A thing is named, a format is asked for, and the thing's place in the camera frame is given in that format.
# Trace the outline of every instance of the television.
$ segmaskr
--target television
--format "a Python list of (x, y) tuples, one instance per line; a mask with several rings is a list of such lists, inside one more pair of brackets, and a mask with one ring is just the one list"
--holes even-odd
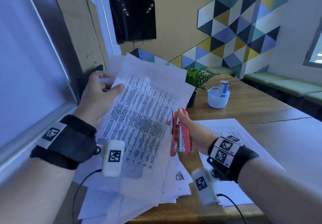
[(110, 0), (116, 41), (156, 39), (154, 0)]

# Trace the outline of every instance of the person's left arm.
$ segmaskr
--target person's left arm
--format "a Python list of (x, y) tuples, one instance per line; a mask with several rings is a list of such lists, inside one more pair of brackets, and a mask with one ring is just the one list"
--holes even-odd
[[(125, 87), (119, 84), (110, 91), (103, 92), (102, 89), (109, 89), (111, 86), (100, 85), (99, 78), (110, 76), (106, 72), (93, 73), (74, 116), (69, 116), (69, 119), (65, 117), (61, 122), (69, 124), (79, 133), (96, 132), (94, 125), (109, 111), (113, 100)], [(56, 140), (63, 140), (62, 137), (58, 136)], [(34, 157), (28, 159), (0, 188), (0, 223), (54, 222), (78, 163), (39, 146), (36, 146), (32, 155)]]

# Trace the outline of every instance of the person's left hand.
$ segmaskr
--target person's left hand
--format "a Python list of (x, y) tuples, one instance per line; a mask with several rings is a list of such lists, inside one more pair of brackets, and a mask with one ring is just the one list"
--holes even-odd
[(110, 110), (114, 99), (120, 95), (125, 88), (124, 84), (118, 84), (111, 90), (103, 92), (102, 89), (111, 88), (111, 84), (105, 83), (101, 85), (99, 83), (99, 78), (103, 77), (112, 77), (112, 75), (108, 72), (93, 72), (90, 75), (82, 99), (74, 113), (74, 116), (92, 126), (95, 126), (96, 122)]

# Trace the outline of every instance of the woven plastic basket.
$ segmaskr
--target woven plastic basket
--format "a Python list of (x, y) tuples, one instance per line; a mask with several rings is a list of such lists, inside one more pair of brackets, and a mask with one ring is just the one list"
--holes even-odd
[(227, 90), (226, 94), (218, 94), (218, 89), (213, 90), (213, 88), (218, 88), (218, 86), (214, 86), (208, 90), (208, 104), (215, 109), (222, 109), (227, 105), (230, 91)]

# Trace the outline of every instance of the black plant pot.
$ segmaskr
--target black plant pot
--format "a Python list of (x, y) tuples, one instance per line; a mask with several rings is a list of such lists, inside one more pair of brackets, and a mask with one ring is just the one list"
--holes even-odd
[(187, 108), (192, 108), (195, 105), (195, 98), (196, 98), (197, 92), (194, 91), (193, 94), (191, 95), (191, 98), (187, 104)]

